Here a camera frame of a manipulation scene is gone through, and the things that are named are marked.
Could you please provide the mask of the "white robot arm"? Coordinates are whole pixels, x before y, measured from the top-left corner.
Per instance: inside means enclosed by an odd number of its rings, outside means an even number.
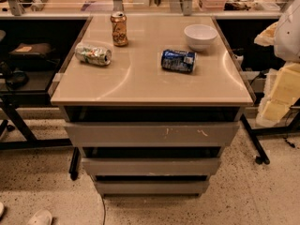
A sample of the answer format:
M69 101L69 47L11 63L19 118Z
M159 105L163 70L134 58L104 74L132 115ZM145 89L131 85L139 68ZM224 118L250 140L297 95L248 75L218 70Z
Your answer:
M254 43L274 46L274 54L285 61L270 69L264 85L256 123L270 128L277 124L300 98L300 0L293 0L277 22L269 25Z

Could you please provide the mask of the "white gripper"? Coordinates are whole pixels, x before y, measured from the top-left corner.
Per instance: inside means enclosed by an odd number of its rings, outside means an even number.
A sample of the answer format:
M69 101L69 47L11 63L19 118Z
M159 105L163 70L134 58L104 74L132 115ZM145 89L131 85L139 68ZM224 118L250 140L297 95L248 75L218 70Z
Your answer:
M254 38L254 43L273 46L277 25L277 22L269 25ZM270 128L279 123L300 98L300 64L286 62L279 70L271 68L266 75L263 93L256 123Z

